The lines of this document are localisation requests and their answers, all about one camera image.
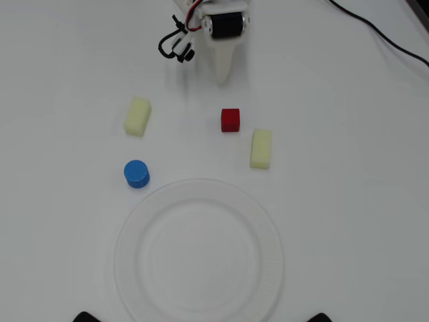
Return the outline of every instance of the wire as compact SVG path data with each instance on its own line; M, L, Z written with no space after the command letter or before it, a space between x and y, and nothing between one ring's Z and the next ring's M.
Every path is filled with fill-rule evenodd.
M348 15L351 15L352 17L361 20L362 22L366 23L369 27L373 28L375 30L375 32L377 32L387 43L389 43L391 46L393 46L394 48L398 49L399 51L403 52L404 54L407 54L408 56L411 56L421 62L423 62L424 64L426 64L427 67L429 67L429 62L420 57L417 56L416 54L413 54L412 52L409 52L406 49L403 49L402 47L399 47L397 44L395 44L394 42L392 42L388 37L386 37L385 34L383 34L380 29L378 29L377 27L375 27L375 25L373 23L371 23L370 21L366 20L365 18L362 18L361 16L358 16L357 14L345 9L344 7L341 7L337 2L335 2L334 0L328 0L329 2L331 2L335 7L337 7L338 9L340 9L342 12L347 13Z
M167 54L164 51L164 49L162 48L162 45L164 44L164 42L169 40L171 37L174 37L175 35L179 34L180 32L183 32L184 34L188 33L185 29L184 24L181 23L180 21L178 21L175 15L173 15L173 20L174 20L174 22L176 22L177 30L175 32L172 32L171 34L168 34L164 38L162 38L160 41L160 44L158 45L158 50L160 51L161 55L164 56L165 58L168 58L168 59L173 59L174 57L176 57L176 54L174 53L174 51Z
M197 30L201 29L201 25L197 28L189 28L189 22L192 19L192 16L194 15L195 9L203 2L203 0L195 0L194 4L192 5L192 7L189 9L188 11L188 15L186 16L186 20L185 20L185 26L186 29L189 30L190 32L196 32Z

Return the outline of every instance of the white plate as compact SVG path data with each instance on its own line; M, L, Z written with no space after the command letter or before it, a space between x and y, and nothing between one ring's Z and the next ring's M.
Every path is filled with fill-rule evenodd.
M282 277L282 247L267 213L214 180L152 193L116 246L116 283L138 322L265 321Z

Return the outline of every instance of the yellow foam block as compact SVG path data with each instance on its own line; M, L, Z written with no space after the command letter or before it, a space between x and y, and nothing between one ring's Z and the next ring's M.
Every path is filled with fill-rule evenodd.
M151 111L152 108L148 99L135 97L123 124L125 132L131 136L143 136Z
M250 166L268 169L271 163L272 132L268 129L256 129L253 132Z

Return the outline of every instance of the red block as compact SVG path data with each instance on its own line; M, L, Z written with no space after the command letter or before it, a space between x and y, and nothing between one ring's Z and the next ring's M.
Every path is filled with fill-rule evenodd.
M238 132L240 130L240 110L222 110L222 132Z

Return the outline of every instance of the blue bottle cap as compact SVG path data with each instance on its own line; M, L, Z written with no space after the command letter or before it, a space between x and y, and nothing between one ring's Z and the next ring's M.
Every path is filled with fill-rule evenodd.
M146 164L139 160L128 162L123 172L128 184L136 189L143 188L150 179Z

